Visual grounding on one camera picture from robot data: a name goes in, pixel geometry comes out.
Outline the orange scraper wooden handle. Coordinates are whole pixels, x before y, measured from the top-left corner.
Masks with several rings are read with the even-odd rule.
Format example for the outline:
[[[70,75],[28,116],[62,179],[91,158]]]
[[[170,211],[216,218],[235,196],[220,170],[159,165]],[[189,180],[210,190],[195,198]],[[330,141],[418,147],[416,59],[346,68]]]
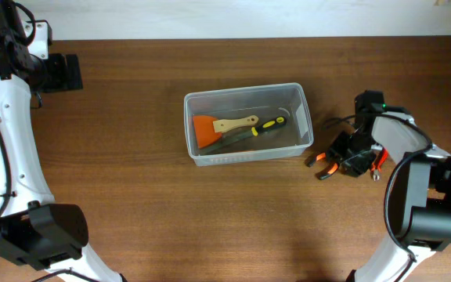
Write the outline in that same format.
[[[193,127],[199,149],[210,146],[222,138],[223,133],[233,129],[256,125],[259,118],[251,115],[238,119],[218,119],[208,115],[193,116]]]

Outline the red black cutting pliers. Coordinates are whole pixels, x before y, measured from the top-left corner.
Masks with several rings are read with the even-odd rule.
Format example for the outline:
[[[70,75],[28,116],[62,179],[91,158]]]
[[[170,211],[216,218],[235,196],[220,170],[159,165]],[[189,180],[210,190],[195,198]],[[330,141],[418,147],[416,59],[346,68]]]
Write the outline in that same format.
[[[377,158],[373,161],[370,167],[371,178],[374,182],[381,178],[381,167],[388,158],[388,152],[385,148],[378,154]]]

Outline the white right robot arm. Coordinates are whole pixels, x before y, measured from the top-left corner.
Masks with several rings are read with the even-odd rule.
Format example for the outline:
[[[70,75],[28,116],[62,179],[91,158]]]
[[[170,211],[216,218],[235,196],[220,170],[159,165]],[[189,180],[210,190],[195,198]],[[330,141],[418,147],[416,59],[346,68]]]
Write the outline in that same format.
[[[391,106],[382,92],[366,90],[355,98],[355,113],[328,120],[348,122],[317,160],[329,162],[324,180],[338,169],[353,177],[371,172],[391,158],[395,167],[384,193],[386,234],[366,264],[349,281],[403,281],[424,260],[451,244],[451,155],[417,127],[404,107]]]

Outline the orange black needle-nose pliers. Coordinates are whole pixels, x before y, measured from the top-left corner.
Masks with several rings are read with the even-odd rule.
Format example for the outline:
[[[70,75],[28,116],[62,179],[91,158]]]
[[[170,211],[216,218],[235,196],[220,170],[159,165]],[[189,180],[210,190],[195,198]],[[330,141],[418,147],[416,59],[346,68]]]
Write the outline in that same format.
[[[319,168],[319,171],[315,173],[318,180],[330,178],[340,168],[339,164],[325,152],[311,155],[306,160],[305,165],[309,168]]]

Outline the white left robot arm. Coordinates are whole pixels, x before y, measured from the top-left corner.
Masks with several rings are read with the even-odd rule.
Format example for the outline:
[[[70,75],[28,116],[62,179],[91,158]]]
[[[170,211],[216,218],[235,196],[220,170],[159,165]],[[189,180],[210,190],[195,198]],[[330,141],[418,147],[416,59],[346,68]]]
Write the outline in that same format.
[[[31,111],[44,92],[83,87],[78,57],[51,53],[52,28],[0,0],[0,257],[65,281],[121,281],[88,242],[75,204],[58,204],[45,181]]]

